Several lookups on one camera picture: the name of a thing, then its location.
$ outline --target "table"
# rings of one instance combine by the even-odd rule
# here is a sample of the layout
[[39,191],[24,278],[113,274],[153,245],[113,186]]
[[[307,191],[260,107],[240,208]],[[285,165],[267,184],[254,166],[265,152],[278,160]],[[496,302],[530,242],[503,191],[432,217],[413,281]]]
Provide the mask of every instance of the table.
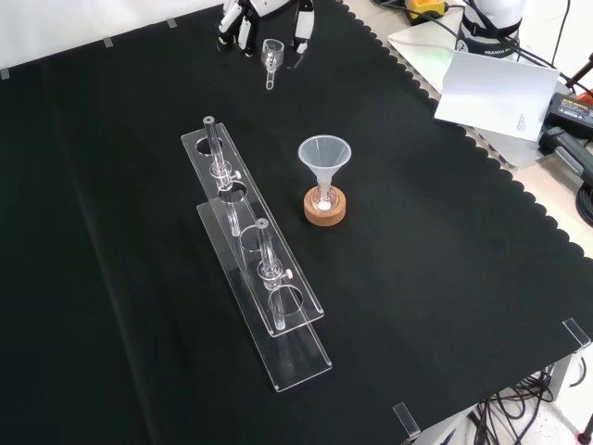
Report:
[[[433,122],[434,102],[341,6],[317,11],[332,26],[273,95],[255,59],[211,44],[216,9],[0,83],[0,177],[18,190],[0,201],[14,296],[3,327],[26,370],[5,380],[11,443],[399,443],[394,405],[428,432],[574,351],[562,321],[593,332],[578,248],[461,129]],[[326,311],[316,329],[334,369],[284,394],[196,218],[179,137],[206,114],[227,126]],[[333,231],[301,213],[311,177],[297,147],[319,133],[353,147]],[[47,429],[24,427],[25,407]]]
[[[409,27],[409,23],[403,14],[386,10],[366,0],[346,0],[345,3],[356,14],[357,18],[371,27],[372,32],[377,35],[377,38],[385,47],[390,49],[393,55],[400,57],[398,52],[387,41],[387,36]],[[581,5],[580,3],[576,3],[576,5],[581,8],[585,7],[584,4]],[[575,25],[575,20],[579,20],[579,12],[583,14],[580,9],[574,9],[570,16],[573,25]],[[525,12],[525,24],[528,31],[522,33],[522,38],[536,48],[536,54],[546,54],[551,57],[549,50],[551,46],[553,52],[555,39],[552,41],[549,37],[556,35],[557,31],[555,24],[550,24],[549,21],[555,20],[559,15],[561,17],[563,13],[564,9],[559,6],[558,2],[547,2],[546,7],[540,4],[536,5],[534,2],[529,3]],[[544,32],[542,32],[542,21],[545,21],[547,25]],[[566,41],[568,41],[568,38],[565,36],[564,42],[566,44],[563,44],[559,51],[559,61],[563,63],[560,66],[564,67],[567,72],[573,72],[573,70],[578,70],[576,67],[579,67],[579,64],[584,65],[585,61],[587,61],[587,55],[584,55],[583,52],[586,52],[587,49],[583,47],[578,49],[574,45],[567,45]],[[440,97],[440,94],[413,67],[409,67],[409,71],[413,73],[414,79],[420,82],[423,88],[430,93],[431,97]],[[474,129],[464,128],[476,141],[476,144],[489,150],[487,144],[484,143]],[[494,159],[498,158],[496,152],[489,150],[489,153]],[[572,175],[556,157],[548,157],[528,169],[510,171],[513,173],[514,179],[524,185],[525,191],[533,194],[537,202],[546,208],[548,215],[558,222],[559,228],[569,235],[571,241],[579,245],[587,257],[593,258],[593,230],[579,216],[574,206],[574,198],[582,181]]]

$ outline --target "white paper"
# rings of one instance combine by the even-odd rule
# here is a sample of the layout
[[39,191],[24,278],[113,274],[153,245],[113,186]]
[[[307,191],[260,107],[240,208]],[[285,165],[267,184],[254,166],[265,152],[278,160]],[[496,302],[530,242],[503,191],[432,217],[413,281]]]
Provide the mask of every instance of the white paper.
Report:
[[435,117],[535,142],[559,74],[455,51]]

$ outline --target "round cork stand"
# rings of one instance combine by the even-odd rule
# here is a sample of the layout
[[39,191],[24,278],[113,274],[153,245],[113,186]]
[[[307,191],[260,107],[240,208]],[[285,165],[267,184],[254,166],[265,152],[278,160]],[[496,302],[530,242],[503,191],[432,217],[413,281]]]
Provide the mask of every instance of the round cork stand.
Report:
[[317,187],[311,188],[305,195],[305,216],[310,223],[321,227],[329,227],[338,224],[344,219],[344,216],[346,215],[346,197],[339,188],[334,186],[332,186],[332,188],[338,196],[338,202],[334,209],[327,211],[317,210],[313,207],[311,195]]

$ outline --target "plastic funnel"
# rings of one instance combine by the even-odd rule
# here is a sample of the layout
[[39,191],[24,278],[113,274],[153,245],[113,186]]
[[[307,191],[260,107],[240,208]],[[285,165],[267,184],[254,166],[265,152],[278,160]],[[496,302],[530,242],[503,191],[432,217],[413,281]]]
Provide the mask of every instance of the plastic funnel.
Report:
[[317,176],[319,195],[313,204],[318,210],[329,210],[334,205],[330,194],[332,177],[349,160],[352,150],[347,142],[339,137],[322,134],[313,136],[298,148],[298,157]]

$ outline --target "clear acrylic stand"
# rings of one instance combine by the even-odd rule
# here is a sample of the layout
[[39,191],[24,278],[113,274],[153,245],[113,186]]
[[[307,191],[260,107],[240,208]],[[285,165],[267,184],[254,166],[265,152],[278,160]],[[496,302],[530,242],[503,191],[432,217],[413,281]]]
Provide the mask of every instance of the clear acrylic stand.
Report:
[[323,309],[230,135],[211,117],[182,136],[208,197],[197,206],[277,391],[332,367],[311,322]]

